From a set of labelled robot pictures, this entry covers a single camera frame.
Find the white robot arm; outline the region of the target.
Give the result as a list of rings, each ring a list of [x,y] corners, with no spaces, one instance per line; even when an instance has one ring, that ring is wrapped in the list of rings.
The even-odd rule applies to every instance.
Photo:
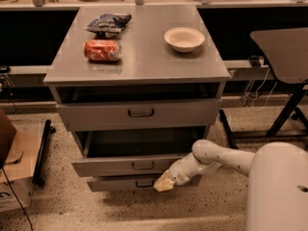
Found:
[[[169,191],[220,166],[248,177],[246,231],[308,231],[308,152],[287,142],[247,152],[198,140],[154,188]]]

